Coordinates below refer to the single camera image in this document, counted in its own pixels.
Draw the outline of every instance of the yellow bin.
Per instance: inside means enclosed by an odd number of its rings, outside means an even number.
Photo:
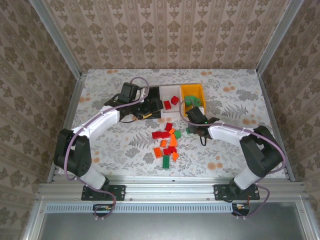
[[[201,106],[204,109],[204,114],[206,114],[206,99],[204,94],[204,89],[201,84],[183,84],[181,85],[181,100],[184,100],[186,96],[195,96],[201,100]],[[186,112],[189,111],[193,106],[187,106],[183,104],[184,116]]]

